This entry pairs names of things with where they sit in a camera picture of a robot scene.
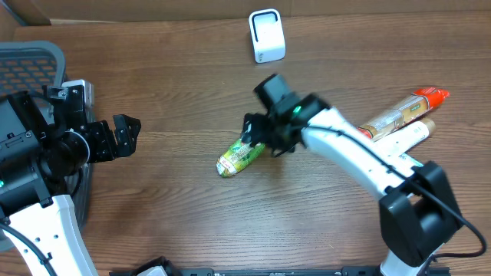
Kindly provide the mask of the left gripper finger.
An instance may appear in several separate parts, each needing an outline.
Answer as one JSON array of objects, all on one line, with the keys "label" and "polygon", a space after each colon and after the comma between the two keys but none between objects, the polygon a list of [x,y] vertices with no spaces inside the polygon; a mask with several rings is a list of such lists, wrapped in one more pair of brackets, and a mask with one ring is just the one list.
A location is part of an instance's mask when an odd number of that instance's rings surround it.
[{"label": "left gripper finger", "polygon": [[137,147],[137,137],[141,130],[140,120],[124,114],[113,115],[116,130],[117,156],[131,156]]},{"label": "left gripper finger", "polygon": [[70,80],[62,84],[63,88],[67,88],[70,95],[77,100],[81,100],[86,109],[94,108],[94,85],[86,80]]}]

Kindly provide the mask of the green snack pouch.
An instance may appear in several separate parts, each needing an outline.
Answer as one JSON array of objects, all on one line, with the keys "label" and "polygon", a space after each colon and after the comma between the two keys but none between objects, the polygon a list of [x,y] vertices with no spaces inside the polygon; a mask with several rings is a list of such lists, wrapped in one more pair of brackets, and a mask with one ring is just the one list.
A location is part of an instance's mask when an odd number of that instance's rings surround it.
[{"label": "green snack pouch", "polygon": [[223,178],[229,178],[240,173],[260,156],[264,149],[265,144],[263,143],[250,146],[249,143],[244,143],[241,139],[237,139],[218,158],[216,163],[218,174]]}]

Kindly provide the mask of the white tube gold cap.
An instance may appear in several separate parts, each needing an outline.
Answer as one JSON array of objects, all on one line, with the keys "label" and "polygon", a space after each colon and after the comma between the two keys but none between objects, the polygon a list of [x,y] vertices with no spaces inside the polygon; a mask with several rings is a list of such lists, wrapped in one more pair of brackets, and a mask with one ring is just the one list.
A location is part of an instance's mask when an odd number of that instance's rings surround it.
[{"label": "white tube gold cap", "polygon": [[435,130],[434,121],[424,118],[377,140],[375,145],[391,156],[400,156],[429,138]]}]

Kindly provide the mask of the orange spaghetti packet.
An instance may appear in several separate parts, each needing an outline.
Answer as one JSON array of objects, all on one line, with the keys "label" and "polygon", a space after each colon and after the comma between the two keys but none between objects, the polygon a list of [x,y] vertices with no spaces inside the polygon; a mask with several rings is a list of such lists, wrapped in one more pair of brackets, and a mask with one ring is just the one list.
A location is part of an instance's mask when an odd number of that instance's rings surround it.
[{"label": "orange spaghetti packet", "polygon": [[420,88],[359,126],[358,130],[377,141],[438,108],[449,95],[448,90],[436,87]]}]

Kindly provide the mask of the teal wipes packet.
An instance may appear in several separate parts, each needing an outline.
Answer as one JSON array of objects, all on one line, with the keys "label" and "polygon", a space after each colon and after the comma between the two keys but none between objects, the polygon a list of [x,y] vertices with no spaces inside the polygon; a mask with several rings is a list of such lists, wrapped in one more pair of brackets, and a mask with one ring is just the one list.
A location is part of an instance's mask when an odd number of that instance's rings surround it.
[{"label": "teal wipes packet", "polygon": [[404,160],[406,163],[410,163],[412,166],[423,167],[423,163],[404,153],[400,155],[400,158]]}]

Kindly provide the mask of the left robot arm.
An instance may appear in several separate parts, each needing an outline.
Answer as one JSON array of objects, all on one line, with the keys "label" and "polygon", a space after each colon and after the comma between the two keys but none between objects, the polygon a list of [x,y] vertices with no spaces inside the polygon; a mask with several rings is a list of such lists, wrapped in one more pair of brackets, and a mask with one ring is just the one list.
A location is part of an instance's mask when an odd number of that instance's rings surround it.
[{"label": "left robot arm", "polygon": [[1,230],[33,275],[96,275],[74,197],[84,166],[131,156],[141,122],[91,122],[84,83],[1,98]]}]

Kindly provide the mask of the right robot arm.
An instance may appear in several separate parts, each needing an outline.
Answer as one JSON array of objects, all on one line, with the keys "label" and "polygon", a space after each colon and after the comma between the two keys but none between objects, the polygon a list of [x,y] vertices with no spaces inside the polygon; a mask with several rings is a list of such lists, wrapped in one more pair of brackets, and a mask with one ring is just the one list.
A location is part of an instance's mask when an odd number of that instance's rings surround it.
[{"label": "right robot arm", "polygon": [[441,166],[412,166],[378,148],[315,94],[301,98],[280,74],[255,89],[266,109],[244,118],[246,141],[264,143],[274,157],[297,144],[338,164],[377,201],[389,253],[381,275],[422,275],[437,251],[462,227],[462,216]]}]

